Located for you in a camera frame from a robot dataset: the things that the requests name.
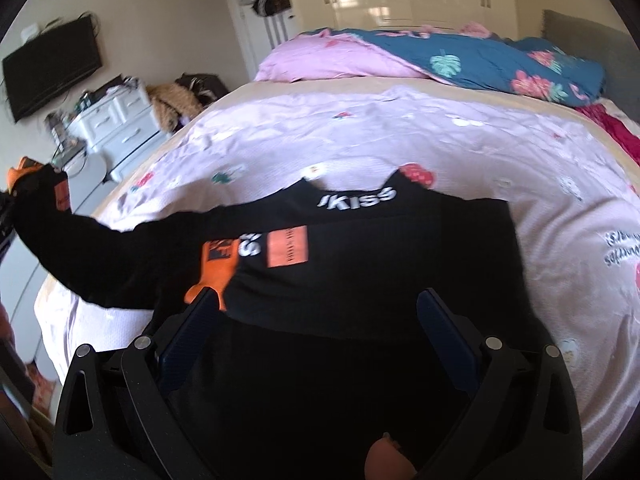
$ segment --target television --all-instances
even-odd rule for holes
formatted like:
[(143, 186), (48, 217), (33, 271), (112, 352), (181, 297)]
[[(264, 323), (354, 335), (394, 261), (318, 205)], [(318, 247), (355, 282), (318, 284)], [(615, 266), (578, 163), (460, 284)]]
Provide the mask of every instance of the television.
[(91, 16), (43, 32), (2, 60), (14, 121), (33, 114), (101, 66)]

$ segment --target white dresser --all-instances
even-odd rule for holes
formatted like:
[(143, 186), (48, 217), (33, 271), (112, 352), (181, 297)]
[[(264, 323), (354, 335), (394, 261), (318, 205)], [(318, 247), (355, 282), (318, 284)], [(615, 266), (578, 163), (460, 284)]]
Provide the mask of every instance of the white dresser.
[(107, 162), (111, 178), (121, 182), (167, 139), (142, 83), (121, 86), (82, 112), (69, 125), (86, 140), (90, 152)]

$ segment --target pink pillow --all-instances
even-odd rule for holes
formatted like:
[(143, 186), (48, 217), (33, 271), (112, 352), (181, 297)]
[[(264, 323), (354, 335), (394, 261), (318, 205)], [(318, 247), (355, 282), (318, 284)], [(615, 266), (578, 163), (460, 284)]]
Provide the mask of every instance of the pink pillow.
[(276, 47), (256, 81), (294, 82), (354, 76), (428, 78), (411, 64), (351, 34), (300, 35)]

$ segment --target red cloth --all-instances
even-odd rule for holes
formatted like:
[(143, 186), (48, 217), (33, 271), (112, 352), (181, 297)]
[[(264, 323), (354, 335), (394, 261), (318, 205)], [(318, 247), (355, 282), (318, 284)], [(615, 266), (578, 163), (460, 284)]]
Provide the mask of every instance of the red cloth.
[(627, 130), (622, 121), (607, 114), (604, 105), (593, 104), (575, 110), (602, 127), (640, 165), (640, 139)]

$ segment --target pink bedsheet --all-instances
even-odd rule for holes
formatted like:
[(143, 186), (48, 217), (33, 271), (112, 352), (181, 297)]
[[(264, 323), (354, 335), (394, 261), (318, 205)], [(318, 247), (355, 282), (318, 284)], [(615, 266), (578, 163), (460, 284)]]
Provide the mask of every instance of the pink bedsheet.
[[(423, 25), (418, 32), (427, 37), (430, 34), (461, 34), (476, 38), (491, 36), (491, 31), (475, 22), (455, 32), (430, 25)], [(400, 36), (403, 31), (389, 33)], [(450, 84), (446, 79), (421, 70), (353, 34), (331, 36), (325, 30), (312, 36), (300, 34), (277, 46), (260, 64), (255, 80), (292, 83), (356, 76), (432, 78)]]

